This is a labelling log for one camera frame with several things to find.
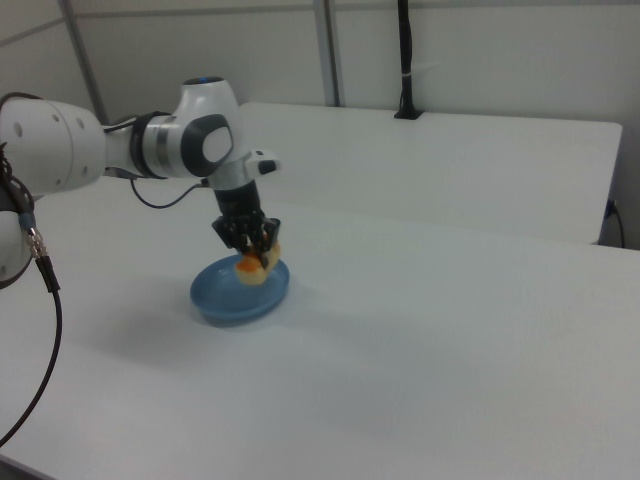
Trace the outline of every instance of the blue plate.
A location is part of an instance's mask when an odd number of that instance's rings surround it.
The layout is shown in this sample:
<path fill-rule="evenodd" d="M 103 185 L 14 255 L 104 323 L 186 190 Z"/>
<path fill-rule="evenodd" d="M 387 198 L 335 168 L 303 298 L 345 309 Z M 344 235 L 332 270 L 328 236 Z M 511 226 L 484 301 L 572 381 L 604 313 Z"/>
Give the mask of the blue plate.
<path fill-rule="evenodd" d="M 191 301 L 211 319 L 249 320 L 264 315 L 280 303 L 289 286 L 289 269 L 280 260 L 258 286 L 240 283 L 234 266 L 242 256 L 212 263 L 191 284 Z"/>

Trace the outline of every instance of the cable connector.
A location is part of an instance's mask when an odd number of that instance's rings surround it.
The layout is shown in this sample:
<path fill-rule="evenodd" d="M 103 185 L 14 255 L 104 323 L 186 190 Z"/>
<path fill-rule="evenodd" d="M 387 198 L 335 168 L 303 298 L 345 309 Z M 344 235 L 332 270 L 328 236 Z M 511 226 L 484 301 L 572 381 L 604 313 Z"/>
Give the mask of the cable connector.
<path fill-rule="evenodd" d="M 37 260 L 48 255 L 47 246 L 44 243 L 42 234 L 36 227 L 27 228 L 23 231 L 23 235 L 27 245 L 29 245 L 29 250 L 31 250 L 31 256 L 33 258 Z"/>
<path fill-rule="evenodd" d="M 53 271 L 53 265 L 51 264 L 51 259 L 49 258 L 47 246 L 44 243 L 42 234 L 33 226 L 24 230 L 24 238 L 27 245 L 29 245 L 31 256 L 35 259 L 38 270 L 40 270 L 42 279 L 47 286 L 47 291 L 49 293 L 57 292 L 60 290 L 60 284 L 58 284 L 58 279 Z"/>

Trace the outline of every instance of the food item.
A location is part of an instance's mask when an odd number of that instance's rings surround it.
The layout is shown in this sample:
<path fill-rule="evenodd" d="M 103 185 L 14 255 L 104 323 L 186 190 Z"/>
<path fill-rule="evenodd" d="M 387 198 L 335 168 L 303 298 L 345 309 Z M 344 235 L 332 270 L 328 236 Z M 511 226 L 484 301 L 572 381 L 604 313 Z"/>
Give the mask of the food item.
<path fill-rule="evenodd" d="M 235 272 L 238 280 L 245 285 L 262 285 L 269 272 L 276 266 L 278 259 L 280 258 L 280 244 L 276 243 L 271 250 L 267 252 L 267 259 L 269 265 L 267 268 L 263 268 L 260 263 L 258 255 L 253 252 L 245 253 L 242 256 L 242 260 L 236 263 Z"/>

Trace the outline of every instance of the white wall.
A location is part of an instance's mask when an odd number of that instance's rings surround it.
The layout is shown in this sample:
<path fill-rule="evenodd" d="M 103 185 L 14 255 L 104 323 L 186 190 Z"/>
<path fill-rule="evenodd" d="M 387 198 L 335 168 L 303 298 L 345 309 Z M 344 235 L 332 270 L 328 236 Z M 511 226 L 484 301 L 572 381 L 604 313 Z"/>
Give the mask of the white wall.
<path fill-rule="evenodd" d="M 111 120 L 172 111 L 191 77 L 230 81 L 240 103 L 325 105 L 312 0 L 74 0 Z"/>
<path fill-rule="evenodd" d="M 417 106 L 622 124 L 612 197 L 628 244 L 640 248 L 640 5 L 424 6 L 410 12 L 414 66 L 437 65 L 414 79 Z M 337 0 L 336 10 L 344 103 L 396 109 L 395 9 Z M 603 240 L 618 244 L 615 220 Z"/>
<path fill-rule="evenodd" d="M 62 12 L 54 0 L 0 2 L 0 94 L 32 93 L 91 109 Z"/>

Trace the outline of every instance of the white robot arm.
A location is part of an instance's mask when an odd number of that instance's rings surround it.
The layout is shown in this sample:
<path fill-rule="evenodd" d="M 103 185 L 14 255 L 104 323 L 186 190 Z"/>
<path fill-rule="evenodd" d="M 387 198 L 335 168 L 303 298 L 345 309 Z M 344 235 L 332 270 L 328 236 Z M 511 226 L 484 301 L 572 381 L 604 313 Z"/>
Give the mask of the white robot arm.
<path fill-rule="evenodd" d="M 7 99 L 0 110 L 0 143 L 6 142 L 12 175 L 34 196 L 83 187 L 105 168 L 130 178 L 206 178 L 222 213 L 213 224 L 220 238 L 239 252 L 255 251 L 266 266 L 280 222 L 260 209 L 254 180 L 277 170 L 279 162 L 271 152 L 246 145 L 227 81 L 194 78 L 181 90 L 173 114 L 153 112 L 110 127 L 73 105 Z M 20 276 L 32 255 L 14 205 L 15 192 L 24 193 L 19 190 L 16 182 L 0 183 L 0 289 Z"/>

